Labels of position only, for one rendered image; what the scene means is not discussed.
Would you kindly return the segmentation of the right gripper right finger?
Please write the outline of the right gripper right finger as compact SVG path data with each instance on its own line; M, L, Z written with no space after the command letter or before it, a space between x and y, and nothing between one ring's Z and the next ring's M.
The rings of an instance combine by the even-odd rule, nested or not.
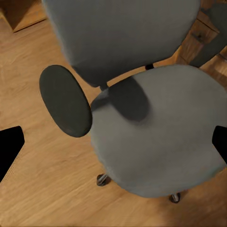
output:
M227 164L227 128L216 126L212 143Z

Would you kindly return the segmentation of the swivel chair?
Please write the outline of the swivel chair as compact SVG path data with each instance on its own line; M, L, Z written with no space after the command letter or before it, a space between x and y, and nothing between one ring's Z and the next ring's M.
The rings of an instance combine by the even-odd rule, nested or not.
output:
M154 68L169 59L192 29L201 0L41 0L67 63L101 93L89 105L72 73L50 65L39 78L41 97L59 128L90 132L106 173L139 197L169 195L205 183L227 167L212 143L227 128L227 87L200 69L227 46L227 3L209 19L220 32L189 65ZM112 86L107 82L145 67Z

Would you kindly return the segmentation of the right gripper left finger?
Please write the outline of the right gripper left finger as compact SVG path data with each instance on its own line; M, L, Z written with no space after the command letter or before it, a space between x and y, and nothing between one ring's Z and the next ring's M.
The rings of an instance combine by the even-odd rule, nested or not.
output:
M21 126L0 131L0 182L25 143Z

